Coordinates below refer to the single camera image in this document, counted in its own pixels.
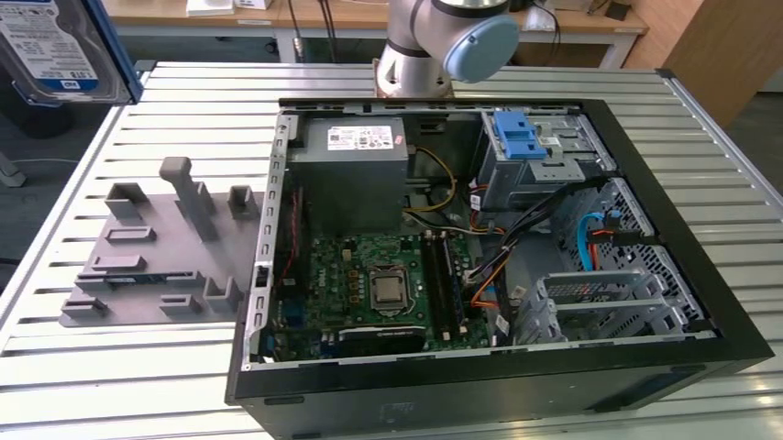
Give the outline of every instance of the power supply label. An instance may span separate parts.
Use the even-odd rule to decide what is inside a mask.
[[[0,33],[40,83],[64,92],[94,90],[96,71],[59,16],[52,0],[0,1]]]
[[[394,149],[391,126],[334,126],[329,149]]]

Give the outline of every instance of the motherboard chip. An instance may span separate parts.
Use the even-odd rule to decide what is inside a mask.
[[[398,277],[377,278],[377,301],[399,303],[403,301],[403,279]]]
[[[381,314],[393,316],[407,308],[407,270],[405,266],[370,268],[370,304]]]

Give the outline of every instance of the green circuit board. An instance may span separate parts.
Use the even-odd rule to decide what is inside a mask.
[[[458,270],[470,268],[467,243],[450,237],[451,259]],[[371,301],[370,282],[379,270],[405,268],[407,308],[381,313]],[[310,289],[303,305],[303,325],[289,336],[298,359],[325,358],[318,343],[341,329],[358,326],[419,325],[427,329],[425,351],[489,346],[483,318],[466,320],[467,333],[451,341],[434,335],[431,306],[422,266],[422,238],[409,236],[318,237],[311,247]]]

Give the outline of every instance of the metal extrusion table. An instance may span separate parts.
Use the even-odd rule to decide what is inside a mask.
[[[108,214],[114,182],[170,193],[187,155],[210,190],[265,189],[282,96],[370,96],[370,66],[159,63],[143,102],[114,108],[0,297],[0,436],[259,438],[223,403],[232,327],[64,328],[60,306]],[[651,71],[507,69],[458,96],[605,99],[754,322],[783,355],[783,203],[677,80]],[[637,412],[417,432],[450,439],[779,438],[783,356]]]

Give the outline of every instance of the hard drive label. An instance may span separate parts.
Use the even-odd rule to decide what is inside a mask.
[[[31,75],[66,92],[98,87],[98,75],[78,40],[58,26],[52,0],[0,2],[0,32]]]

